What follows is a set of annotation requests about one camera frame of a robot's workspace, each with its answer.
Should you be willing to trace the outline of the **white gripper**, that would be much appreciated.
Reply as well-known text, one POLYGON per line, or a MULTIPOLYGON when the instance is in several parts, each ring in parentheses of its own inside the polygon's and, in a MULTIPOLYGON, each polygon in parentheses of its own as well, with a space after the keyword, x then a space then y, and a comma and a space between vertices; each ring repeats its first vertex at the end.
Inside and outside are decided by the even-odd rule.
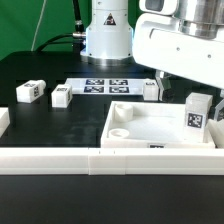
POLYGON ((185 35, 178 28, 178 19, 151 13, 136 23, 133 57, 157 69, 159 100, 171 102, 174 97, 170 74, 224 89, 224 27, 212 40, 185 35))

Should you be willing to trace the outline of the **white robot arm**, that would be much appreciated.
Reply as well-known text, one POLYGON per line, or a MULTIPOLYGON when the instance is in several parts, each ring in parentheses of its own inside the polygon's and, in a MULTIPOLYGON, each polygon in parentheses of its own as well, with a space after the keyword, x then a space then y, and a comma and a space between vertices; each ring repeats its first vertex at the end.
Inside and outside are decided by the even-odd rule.
POLYGON ((224 109, 224 0, 139 0, 128 23, 128 0, 92 0, 83 60, 100 65, 130 59, 156 70, 161 91, 177 75, 221 90, 224 109))

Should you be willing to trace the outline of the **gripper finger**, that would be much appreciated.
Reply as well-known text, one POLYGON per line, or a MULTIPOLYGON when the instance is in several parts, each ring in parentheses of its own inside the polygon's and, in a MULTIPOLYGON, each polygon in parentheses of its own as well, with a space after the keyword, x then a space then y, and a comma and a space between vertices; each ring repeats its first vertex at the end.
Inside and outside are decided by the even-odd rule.
POLYGON ((224 89, 220 90, 220 94, 215 98, 215 112, 214 112, 214 120, 218 121, 221 119, 220 112, 224 108, 224 89))

